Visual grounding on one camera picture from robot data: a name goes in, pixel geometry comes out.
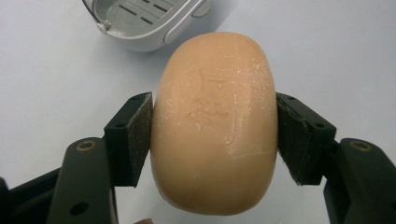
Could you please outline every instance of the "white surface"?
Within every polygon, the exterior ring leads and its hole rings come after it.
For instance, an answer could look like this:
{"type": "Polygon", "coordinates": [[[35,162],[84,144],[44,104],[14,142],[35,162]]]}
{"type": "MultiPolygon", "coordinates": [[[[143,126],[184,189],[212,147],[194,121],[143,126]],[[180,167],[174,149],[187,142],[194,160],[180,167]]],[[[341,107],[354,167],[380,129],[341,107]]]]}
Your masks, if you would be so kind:
{"type": "MultiPolygon", "coordinates": [[[[396,2],[217,0],[176,43],[153,53],[121,49],[75,1],[0,2],[0,176],[14,188],[59,167],[69,144],[102,136],[131,96],[156,90],[184,40],[232,31],[265,50],[277,91],[292,95],[396,163],[396,2]]],[[[328,223],[319,187],[297,187],[278,158],[271,187],[234,217],[167,204],[145,166],[137,189],[117,189],[120,223],[328,223]]]]}

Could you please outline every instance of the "orange soap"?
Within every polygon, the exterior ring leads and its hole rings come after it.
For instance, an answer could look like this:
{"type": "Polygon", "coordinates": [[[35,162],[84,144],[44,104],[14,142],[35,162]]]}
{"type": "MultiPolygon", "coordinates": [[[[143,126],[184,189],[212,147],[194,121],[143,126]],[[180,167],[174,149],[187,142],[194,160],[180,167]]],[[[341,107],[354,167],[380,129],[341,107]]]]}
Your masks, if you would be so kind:
{"type": "Polygon", "coordinates": [[[244,212],[268,189],[276,147],[276,92],[260,46],[234,33],[181,45],[163,72],[151,126],[163,198],[198,214],[244,212]]]}

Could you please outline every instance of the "white background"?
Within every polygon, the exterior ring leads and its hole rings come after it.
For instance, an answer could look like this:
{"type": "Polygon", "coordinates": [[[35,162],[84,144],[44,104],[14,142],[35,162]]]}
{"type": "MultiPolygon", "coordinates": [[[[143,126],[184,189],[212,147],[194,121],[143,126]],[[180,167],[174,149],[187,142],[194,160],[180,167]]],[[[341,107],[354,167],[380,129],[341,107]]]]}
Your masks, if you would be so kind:
{"type": "MultiPolygon", "coordinates": [[[[377,144],[396,162],[396,2],[215,0],[173,44],[151,53],[102,35],[81,1],[0,2],[0,176],[14,188],[62,164],[74,141],[102,136],[128,98],[156,94],[172,52],[195,35],[231,31],[264,49],[276,90],[334,124],[336,140],[377,144]]],[[[189,214],[166,203],[149,160],[137,189],[117,188],[120,223],[329,223],[318,187],[297,187],[278,157],[253,209],[189,214]]]]}

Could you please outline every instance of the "white table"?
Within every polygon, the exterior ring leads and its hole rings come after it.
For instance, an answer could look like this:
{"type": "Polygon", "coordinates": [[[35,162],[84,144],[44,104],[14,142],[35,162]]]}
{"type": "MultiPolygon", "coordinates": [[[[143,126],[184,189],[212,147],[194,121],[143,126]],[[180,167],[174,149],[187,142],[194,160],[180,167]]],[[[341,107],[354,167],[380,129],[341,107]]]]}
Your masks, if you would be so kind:
{"type": "MultiPolygon", "coordinates": [[[[62,164],[74,141],[102,136],[131,96],[156,94],[163,68],[198,34],[248,35],[265,50],[276,89],[396,163],[396,2],[215,0],[173,44],[151,53],[102,35],[81,1],[0,2],[0,176],[14,188],[62,164]]],[[[137,189],[117,188],[120,223],[329,223],[322,185],[297,187],[278,157],[253,209],[233,217],[189,214],[166,203],[147,160],[137,189]]]]}

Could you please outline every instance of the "soap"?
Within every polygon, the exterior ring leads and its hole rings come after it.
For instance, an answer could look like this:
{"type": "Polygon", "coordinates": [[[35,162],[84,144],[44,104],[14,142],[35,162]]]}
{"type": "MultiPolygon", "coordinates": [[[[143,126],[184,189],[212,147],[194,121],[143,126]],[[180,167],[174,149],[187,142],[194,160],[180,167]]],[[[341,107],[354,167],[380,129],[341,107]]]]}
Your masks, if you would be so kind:
{"type": "Polygon", "coordinates": [[[256,205],[276,163],[276,91],[261,47],[235,33],[196,36],[163,72],[150,159],[163,198],[197,214],[256,205]]]}

